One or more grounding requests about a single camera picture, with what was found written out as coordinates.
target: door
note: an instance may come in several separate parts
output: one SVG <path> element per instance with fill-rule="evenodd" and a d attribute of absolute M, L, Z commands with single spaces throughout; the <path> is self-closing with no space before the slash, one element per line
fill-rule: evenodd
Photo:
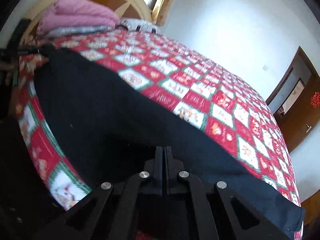
<path fill-rule="evenodd" d="M 311 99 L 320 92 L 320 79 L 312 76 L 288 112 L 278 121 L 289 153 L 313 130 L 320 120 L 320 106 L 314 107 Z"/>

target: bed sheet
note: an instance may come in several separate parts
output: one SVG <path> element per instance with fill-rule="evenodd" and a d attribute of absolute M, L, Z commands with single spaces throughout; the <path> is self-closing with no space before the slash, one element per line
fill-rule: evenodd
<path fill-rule="evenodd" d="M 300 206 L 294 171 L 281 131 L 263 98 L 246 82 L 212 60 L 151 33 L 114 30 L 51 42 L 95 61 L 151 100 L 203 131 L 253 176 Z M 91 189 L 82 181 L 54 138 L 32 82 L 41 55 L 20 58 L 16 106 L 20 129 L 33 163 L 52 196 L 68 210 Z M 295 233 L 300 239 L 302 232 Z"/>

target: pink blanket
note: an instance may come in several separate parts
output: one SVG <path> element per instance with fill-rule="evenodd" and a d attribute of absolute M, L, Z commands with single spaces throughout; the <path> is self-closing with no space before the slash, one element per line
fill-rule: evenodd
<path fill-rule="evenodd" d="M 97 26 L 115 27 L 118 15 L 106 6 L 89 0 L 58 0 L 42 15 L 37 35 L 44 36 L 58 27 Z"/>

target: metal pin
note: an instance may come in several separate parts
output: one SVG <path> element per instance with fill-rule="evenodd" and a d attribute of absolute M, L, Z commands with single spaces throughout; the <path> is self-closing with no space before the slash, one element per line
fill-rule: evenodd
<path fill-rule="evenodd" d="M 147 172 L 147 171 L 142 171 L 142 172 L 140 172 L 139 176 L 140 176 L 141 178 L 144 178 L 144 179 L 145 179 L 145 178 L 149 177 L 150 174 L 149 174 L 149 172 Z"/>
<path fill-rule="evenodd" d="M 217 187 L 224 189 L 227 187 L 227 184 L 224 181 L 219 181 L 217 182 Z"/>
<path fill-rule="evenodd" d="M 104 182 L 101 184 L 102 189 L 110 189 L 111 188 L 111 183 L 109 182 Z"/>
<path fill-rule="evenodd" d="M 187 171 L 180 171 L 180 172 L 179 172 L 179 176 L 182 177 L 182 178 L 187 178 L 187 177 L 189 177 L 189 172 L 187 172 Z"/>

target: yellow curtain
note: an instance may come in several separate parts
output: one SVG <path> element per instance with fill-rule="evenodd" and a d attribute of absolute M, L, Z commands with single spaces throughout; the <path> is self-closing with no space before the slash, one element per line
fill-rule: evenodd
<path fill-rule="evenodd" d="M 167 19 L 168 11 L 173 0 L 157 0 L 152 11 L 152 21 L 154 24 L 163 26 Z"/>

